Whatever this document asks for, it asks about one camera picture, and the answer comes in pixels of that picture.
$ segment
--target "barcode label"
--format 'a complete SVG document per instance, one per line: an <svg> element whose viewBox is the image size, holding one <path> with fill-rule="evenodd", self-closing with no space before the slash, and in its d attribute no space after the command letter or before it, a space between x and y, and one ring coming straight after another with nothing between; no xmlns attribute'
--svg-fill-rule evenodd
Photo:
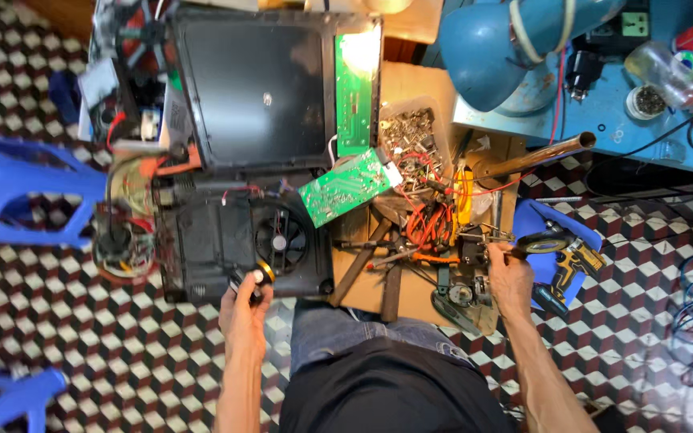
<svg viewBox="0 0 693 433"><path fill-rule="evenodd" d="M170 109L170 128L183 131L183 123L186 121L186 111L178 104L172 104Z"/></svg>

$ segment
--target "black shirt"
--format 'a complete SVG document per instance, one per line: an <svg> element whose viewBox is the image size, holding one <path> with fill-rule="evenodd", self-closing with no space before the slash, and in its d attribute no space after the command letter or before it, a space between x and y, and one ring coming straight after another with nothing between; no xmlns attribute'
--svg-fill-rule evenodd
<svg viewBox="0 0 693 433"><path fill-rule="evenodd" d="M471 364L372 338L300 369L280 431L515 431Z"/></svg>

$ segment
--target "hand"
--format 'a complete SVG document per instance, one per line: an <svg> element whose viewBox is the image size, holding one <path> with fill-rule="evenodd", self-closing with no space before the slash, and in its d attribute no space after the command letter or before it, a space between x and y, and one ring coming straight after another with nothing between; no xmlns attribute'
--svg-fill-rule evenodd
<svg viewBox="0 0 693 433"><path fill-rule="evenodd" d="M531 265L511 255L505 256L506 251L513 249L508 243L488 243L487 247L491 294L496 298L502 317L531 320L531 289L534 287Z"/></svg>
<svg viewBox="0 0 693 433"><path fill-rule="evenodd" d="M263 336L263 319L274 297L272 286L261 288L263 299L260 304L250 306L250 294L255 289L255 280L248 273L239 285L237 293L226 290L221 297L221 312L218 326L226 339L226 362L236 353L248 354L253 361L263 362L266 354L266 338Z"/></svg>

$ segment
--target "jeans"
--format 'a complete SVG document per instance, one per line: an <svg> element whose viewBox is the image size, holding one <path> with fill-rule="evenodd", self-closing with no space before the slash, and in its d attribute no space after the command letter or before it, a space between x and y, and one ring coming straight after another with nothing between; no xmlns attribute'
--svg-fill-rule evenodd
<svg viewBox="0 0 693 433"><path fill-rule="evenodd" d="M380 320L375 313L333 308L326 302L299 299L290 337L290 375L293 376L304 365L331 358L374 337L413 344L470 364L464 350L432 324L406 318L389 324Z"/></svg>

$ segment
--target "checkered tile floor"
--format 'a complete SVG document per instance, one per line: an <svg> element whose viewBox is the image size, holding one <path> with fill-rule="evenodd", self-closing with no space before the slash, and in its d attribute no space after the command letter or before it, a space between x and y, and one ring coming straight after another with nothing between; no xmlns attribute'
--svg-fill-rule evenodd
<svg viewBox="0 0 693 433"><path fill-rule="evenodd" d="M75 40L0 2L0 134L68 147L95 168L108 164L99 146L72 139L46 95L52 70L81 72L85 57ZM579 179L588 163L542 167L521 194L584 194ZM51 202L39 201L45 219L60 223L64 207ZM609 266L600 282L584 282L567 322L532 316L573 390L617 405L633 433L693 431L693 388L681 385L682 367L664 340L671 305L682 301L677 266L693 254L693 203L677 207L556 205L608 241ZM266 319L265 431L277 428L290 378L294 304L276 300ZM52 365L65 373L69 389L47 409L52 431L208 431L224 367L217 326L215 308L165 303L158 277L137 287L103 281L87 250L0 245L0 368ZM486 373L498 399L521 403L501 326L483 338L442 331Z"/></svg>

